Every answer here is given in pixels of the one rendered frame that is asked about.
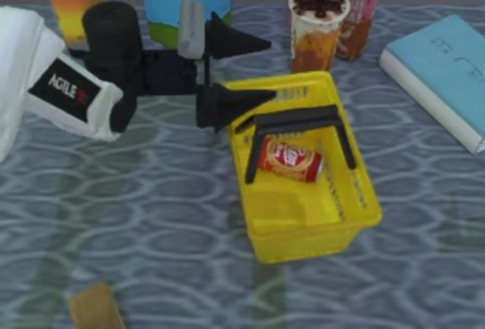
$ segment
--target writing on book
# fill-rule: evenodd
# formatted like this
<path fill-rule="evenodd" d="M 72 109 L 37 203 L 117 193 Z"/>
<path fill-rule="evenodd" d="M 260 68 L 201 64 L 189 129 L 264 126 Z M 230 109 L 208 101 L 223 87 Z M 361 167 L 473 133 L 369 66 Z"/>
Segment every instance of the writing on book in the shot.
<path fill-rule="evenodd" d="M 455 52 L 454 48 L 444 39 L 432 39 L 431 45 L 443 55 L 448 55 L 450 58 L 453 58 L 453 61 L 457 64 L 459 69 L 465 72 L 468 77 L 473 78 L 479 83 L 485 83 L 485 75 L 483 75 L 483 72 L 469 59 Z"/>

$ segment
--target gray tablecloth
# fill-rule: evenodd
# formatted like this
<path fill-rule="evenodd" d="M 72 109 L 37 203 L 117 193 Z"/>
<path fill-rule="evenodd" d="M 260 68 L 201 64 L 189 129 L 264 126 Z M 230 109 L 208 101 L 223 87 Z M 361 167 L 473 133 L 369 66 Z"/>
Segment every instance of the gray tablecloth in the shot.
<path fill-rule="evenodd" d="M 256 262 L 227 138 L 194 127 L 190 97 L 142 100 L 111 145 L 26 115 L 0 165 L 0 327 L 72 327 L 66 298 L 103 280 L 129 329 L 485 328 L 485 160 L 377 66 L 389 41 L 451 13 L 485 33 L 485 7 L 380 7 L 365 56 L 334 65 L 384 213 L 341 255 Z M 234 22 L 273 48 L 214 63 L 214 78 L 289 72 L 284 8 Z"/>

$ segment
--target yellow plastic container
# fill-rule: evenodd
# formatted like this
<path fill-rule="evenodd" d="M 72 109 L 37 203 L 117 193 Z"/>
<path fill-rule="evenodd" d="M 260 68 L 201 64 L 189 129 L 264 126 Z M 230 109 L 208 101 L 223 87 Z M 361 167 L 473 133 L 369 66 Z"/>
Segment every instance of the yellow plastic container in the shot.
<path fill-rule="evenodd" d="M 234 121 L 229 128 L 231 149 L 249 239 L 263 263 L 287 262 L 342 252 L 356 234 L 382 218 L 365 164 L 328 72 L 315 71 L 226 83 L 229 89 L 272 89 L 276 99 Z M 357 168 L 349 170 L 334 128 L 275 136 L 305 149 L 319 151 L 324 168 L 316 183 L 302 183 L 258 170 L 254 183 L 245 173 L 255 128 L 236 134 L 236 127 L 253 114 L 291 108 L 337 105 Z"/>

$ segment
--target black handle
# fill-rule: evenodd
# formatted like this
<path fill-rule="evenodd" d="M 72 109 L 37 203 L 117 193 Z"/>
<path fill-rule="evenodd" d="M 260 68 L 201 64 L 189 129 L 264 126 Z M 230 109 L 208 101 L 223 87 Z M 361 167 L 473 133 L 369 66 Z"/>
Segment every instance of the black handle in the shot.
<path fill-rule="evenodd" d="M 297 108 L 287 111 L 277 111 L 268 114 L 256 114 L 243 121 L 237 128 L 236 133 L 241 133 L 255 125 L 251 152 L 246 168 L 246 183 L 253 183 L 258 170 L 258 161 L 264 138 L 267 135 L 279 133 L 304 132 L 316 130 L 322 127 L 335 127 L 339 136 L 340 146 L 349 169 L 356 168 L 355 158 L 346 134 L 345 126 L 339 116 L 336 105 L 326 105 L 315 108 Z"/>

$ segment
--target cup of iced drink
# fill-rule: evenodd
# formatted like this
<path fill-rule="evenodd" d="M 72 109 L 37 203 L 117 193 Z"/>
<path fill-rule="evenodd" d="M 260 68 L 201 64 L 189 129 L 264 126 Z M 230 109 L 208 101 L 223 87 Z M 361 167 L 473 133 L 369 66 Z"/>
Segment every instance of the cup of iced drink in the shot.
<path fill-rule="evenodd" d="M 329 71 L 349 0 L 289 0 L 292 73 Z"/>

